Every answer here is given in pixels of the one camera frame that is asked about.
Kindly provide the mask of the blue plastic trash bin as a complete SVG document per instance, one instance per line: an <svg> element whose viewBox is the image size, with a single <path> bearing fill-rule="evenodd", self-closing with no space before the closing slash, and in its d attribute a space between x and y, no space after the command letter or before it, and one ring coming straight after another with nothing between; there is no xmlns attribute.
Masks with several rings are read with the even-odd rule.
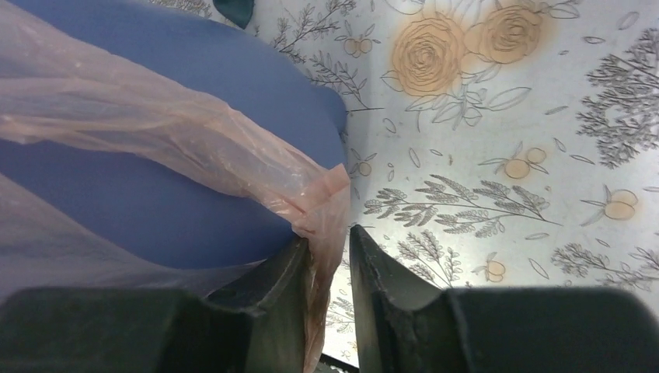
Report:
<svg viewBox="0 0 659 373"><path fill-rule="evenodd" d="M317 270L336 269L350 180L225 101L70 37L1 3L1 137L128 152L220 193L248 197L309 241Z"/></svg>

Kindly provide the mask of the pink plastic trash bag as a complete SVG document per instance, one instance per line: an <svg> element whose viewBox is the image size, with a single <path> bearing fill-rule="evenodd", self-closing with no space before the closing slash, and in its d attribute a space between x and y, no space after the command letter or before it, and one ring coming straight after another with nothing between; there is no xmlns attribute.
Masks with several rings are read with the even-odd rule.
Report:
<svg viewBox="0 0 659 373"><path fill-rule="evenodd" d="M343 105L242 30L1 3L1 370L312 372Z"/></svg>

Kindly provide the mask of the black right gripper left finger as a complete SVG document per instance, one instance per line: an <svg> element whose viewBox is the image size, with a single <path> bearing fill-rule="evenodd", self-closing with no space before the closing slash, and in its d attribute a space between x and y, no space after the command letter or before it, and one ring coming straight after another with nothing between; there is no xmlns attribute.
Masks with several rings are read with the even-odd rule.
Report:
<svg viewBox="0 0 659 373"><path fill-rule="evenodd" d="M1 308L3 372L301 372L305 239L206 298L32 288Z"/></svg>

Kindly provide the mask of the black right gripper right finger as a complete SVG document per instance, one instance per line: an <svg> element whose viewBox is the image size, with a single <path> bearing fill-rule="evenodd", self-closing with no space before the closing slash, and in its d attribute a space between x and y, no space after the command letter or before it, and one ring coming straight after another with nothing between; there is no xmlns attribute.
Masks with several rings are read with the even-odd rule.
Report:
<svg viewBox="0 0 659 373"><path fill-rule="evenodd" d="M656 372L658 322L613 288L427 283L359 225L350 271L363 372Z"/></svg>

